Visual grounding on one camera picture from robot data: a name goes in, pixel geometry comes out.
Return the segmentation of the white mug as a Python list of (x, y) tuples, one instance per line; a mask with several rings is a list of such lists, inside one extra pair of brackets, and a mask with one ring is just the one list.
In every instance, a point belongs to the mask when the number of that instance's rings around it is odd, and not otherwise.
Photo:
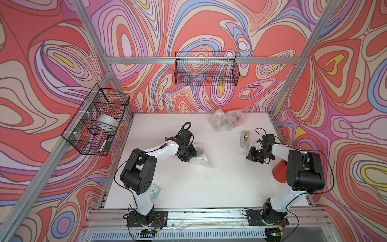
[(196, 156), (203, 156), (205, 154), (204, 148), (201, 145), (194, 146), (196, 151)]

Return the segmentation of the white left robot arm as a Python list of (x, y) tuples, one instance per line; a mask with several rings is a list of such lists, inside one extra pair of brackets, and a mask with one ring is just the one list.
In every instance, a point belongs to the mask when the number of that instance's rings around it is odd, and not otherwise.
[(181, 128), (175, 136), (166, 138), (157, 147), (133, 150), (120, 174), (120, 181), (132, 192), (138, 215), (148, 216), (154, 211), (149, 189), (157, 163), (171, 156), (189, 162), (197, 154), (193, 140), (193, 133), (188, 128)]

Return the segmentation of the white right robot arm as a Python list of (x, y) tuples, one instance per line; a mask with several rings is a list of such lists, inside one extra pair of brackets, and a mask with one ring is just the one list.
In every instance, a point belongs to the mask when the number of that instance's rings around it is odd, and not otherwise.
[(286, 185), (264, 204), (262, 214), (265, 217), (286, 214), (299, 199), (325, 186), (320, 155), (277, 143), (273, 134), (263, 135), (246, 156), (247, 160), (260, 164), (275, 158), (286, 161)]

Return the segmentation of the red pen cup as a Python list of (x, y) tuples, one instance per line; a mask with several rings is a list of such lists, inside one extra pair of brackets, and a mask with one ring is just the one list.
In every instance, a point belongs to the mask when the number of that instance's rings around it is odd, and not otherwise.
[(272, 170), (274, 179), (280, 183), (286, 183), (287, 161), (281, 160)]

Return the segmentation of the grey tape dispenser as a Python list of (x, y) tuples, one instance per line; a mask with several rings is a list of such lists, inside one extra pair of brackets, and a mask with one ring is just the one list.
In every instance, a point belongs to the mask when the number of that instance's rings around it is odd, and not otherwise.
[(249, 142), (250, 142), (250, 132), (249, 131), (243, 131), (240, 138), (240, 147), (244, 149), (248, 149)]

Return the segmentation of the teal alarm clock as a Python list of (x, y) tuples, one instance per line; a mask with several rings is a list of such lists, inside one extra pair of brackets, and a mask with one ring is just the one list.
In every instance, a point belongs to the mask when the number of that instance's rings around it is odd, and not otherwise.
[(156, 199), (158, 197), (158, 195), (160, 194), (161, 192), (161, 188), (158, 187), (157, 185), (155, 184), (152, 184), (150, 187), (149, 187), (149, 194), (150, 194), (150, 197), (152, 199)]

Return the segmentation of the white tape roll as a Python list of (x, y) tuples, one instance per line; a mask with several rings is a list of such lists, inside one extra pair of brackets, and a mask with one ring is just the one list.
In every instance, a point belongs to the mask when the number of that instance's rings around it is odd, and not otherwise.
[(101, 131), (108, 134), (113, 134), (119, 126), (119, 122), (115, 118), (105, 114), (99, 116), (96, 124)]

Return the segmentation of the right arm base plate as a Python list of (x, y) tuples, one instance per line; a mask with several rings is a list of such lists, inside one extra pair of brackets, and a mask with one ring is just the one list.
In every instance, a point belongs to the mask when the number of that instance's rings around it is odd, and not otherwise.
[(263, 209), (246, 209), (243, 214), (247, 217), (249, 226), (286, 227), (289, 225), (287, 213), (273, 210), (264, 216)]

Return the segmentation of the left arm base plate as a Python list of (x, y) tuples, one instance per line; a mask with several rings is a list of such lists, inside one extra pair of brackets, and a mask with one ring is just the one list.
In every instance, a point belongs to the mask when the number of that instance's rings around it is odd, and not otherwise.
[(150, 211), (148, 215), (141, 215), (137, 211), (131, 211), (127, 216), (127, 227), (155, 227), (163, 228), (167, 226), (168, 211)]

